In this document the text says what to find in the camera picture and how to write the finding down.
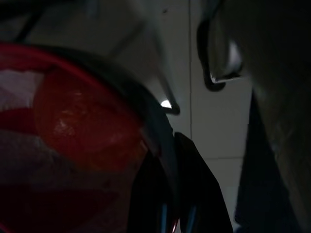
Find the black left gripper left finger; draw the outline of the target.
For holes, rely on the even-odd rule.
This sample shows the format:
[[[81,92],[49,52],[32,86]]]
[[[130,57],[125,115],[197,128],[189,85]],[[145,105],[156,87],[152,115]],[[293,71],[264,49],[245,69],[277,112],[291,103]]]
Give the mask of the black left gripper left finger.
[[[173,232],[172,202],[171,189],[159,159],[147,155],[132,185],[130,232]]]

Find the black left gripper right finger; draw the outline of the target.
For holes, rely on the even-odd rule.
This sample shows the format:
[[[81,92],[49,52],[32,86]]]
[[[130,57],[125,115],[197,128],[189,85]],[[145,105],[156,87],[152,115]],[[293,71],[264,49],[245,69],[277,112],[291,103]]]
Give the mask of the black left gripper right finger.
[[[232,233],[219,183],[193,141],[174,134],[180,176],[180,228],[183,233]]]

